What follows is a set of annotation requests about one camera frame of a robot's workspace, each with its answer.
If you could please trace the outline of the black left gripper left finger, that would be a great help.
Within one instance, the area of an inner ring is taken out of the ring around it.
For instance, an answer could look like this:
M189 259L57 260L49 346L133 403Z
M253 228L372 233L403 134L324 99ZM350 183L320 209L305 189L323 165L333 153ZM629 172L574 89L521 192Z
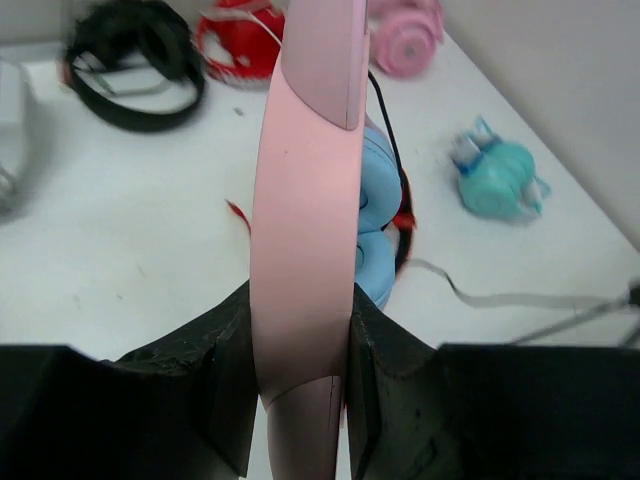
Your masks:
M118 360L1 349L5 479L240 479L258 387L249 288Z

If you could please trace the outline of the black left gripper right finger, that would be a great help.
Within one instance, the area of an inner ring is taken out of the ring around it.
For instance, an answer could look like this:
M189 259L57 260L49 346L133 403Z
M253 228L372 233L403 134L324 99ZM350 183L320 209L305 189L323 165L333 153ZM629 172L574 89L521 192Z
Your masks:
M355 479L635 479L639 354L432 348L354 292L347 423Z

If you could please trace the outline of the pink blue cat ear headphones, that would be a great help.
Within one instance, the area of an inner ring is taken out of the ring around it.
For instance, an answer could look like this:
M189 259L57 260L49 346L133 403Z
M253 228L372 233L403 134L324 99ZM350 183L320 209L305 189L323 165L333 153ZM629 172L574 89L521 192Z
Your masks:
M253 352L276 479L336 472L370 37L363 1L293 1L253 197Z

